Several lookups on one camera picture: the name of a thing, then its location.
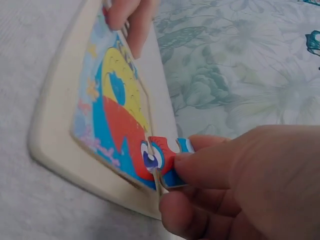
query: green leaf pattern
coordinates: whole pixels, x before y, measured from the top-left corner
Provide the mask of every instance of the green leaf pattern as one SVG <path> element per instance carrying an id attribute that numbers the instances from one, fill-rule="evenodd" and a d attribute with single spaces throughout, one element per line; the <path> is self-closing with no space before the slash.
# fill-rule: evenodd
<path id="1" fill-rule="evenodd" d="M 180 137 L 320 124 L 320 8 L 292 0 L 162 0 L 158 45 Z"/>

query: blue eye pupil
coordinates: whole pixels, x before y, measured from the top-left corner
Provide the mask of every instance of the blue eye pupil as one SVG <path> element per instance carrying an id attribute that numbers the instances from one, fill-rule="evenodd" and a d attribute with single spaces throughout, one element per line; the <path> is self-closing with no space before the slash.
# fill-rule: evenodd
<path id="1" fill-rule="evenodd" d="M 146 168 L 157 168 L 158 160 L 155 156 L 148 154 L 146 151 L 143 152 L 143 161 Z"/>

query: finger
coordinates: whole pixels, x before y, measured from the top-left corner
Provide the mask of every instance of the finger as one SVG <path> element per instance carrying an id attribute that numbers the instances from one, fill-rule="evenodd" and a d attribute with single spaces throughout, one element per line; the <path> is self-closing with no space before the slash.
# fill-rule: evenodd
<path id="1" fill-rule="evenodd" d="M 108 25 L 112 30 L 120 30 L 129 16 L 139 6 L 141 0 L 114 0 L 108 10 Z"/>
<path id="2" fill-rule="evenodd" d="M 195 208 L 181 192 L 163 195 L 160 200 L 163 226 L 185 239 L 227 239 L 233 218 L 209 214 Z"/>
<path id="3" fill-rule="evenodd" d="M 230 138 L 212 135 L 192 135 L 189 137 L 195 151 L 203 148 L 213 147 L 230 141 Z"/>
<path id="4" fill-rule="evenodd" d="M 129 30 L 126 41 L 135 59 L 141 55 L 157 6 L 157 0 L 141 0 L 136 11 L 128 19 Z"/>
<path id="5" fill-rule="evenodd" d="M 235 154 L 233 142 L 205 147 L 189 155 L 177 154 L 174 161 L 177 174 L 196 188 L 229 189 L 229 172 Z"/>
<path id="6" fill-rule="evenodd" d="M 192 204 L 214 214 L 235 217 L 241 211 L 231 190 L 200 189 L 185 186 L 180 191 L 187 196 Z"/>

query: puzzle illustration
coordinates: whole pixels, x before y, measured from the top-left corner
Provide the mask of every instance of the puzzle illustration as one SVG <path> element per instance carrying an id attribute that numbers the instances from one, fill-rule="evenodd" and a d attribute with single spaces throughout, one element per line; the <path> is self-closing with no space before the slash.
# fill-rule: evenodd
<path id="1" fill-rule="evenodd" d="M 153 136 L 148 93 L 123 35 L 108 28 L 107 13 L 102 5 L 87 45 L 71 135 L 136 187 L 156 190 L 156 169 L 165 188 L 180 187 L 176 153 L 167 139 Z M 181 152 L 194 151 L 187 139 L 177 144 Z"/>

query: gray fabric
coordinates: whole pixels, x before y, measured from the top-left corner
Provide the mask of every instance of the gray fabric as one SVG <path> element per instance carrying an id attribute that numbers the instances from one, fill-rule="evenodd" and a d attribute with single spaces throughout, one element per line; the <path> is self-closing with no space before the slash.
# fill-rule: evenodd
<path id="1" fill-rule="evenodd" d="M 1 240 L 166 239 L 161 223 L 33 162 L 26 137 L 48 67 L 81 0 L 0 0 Z"/>

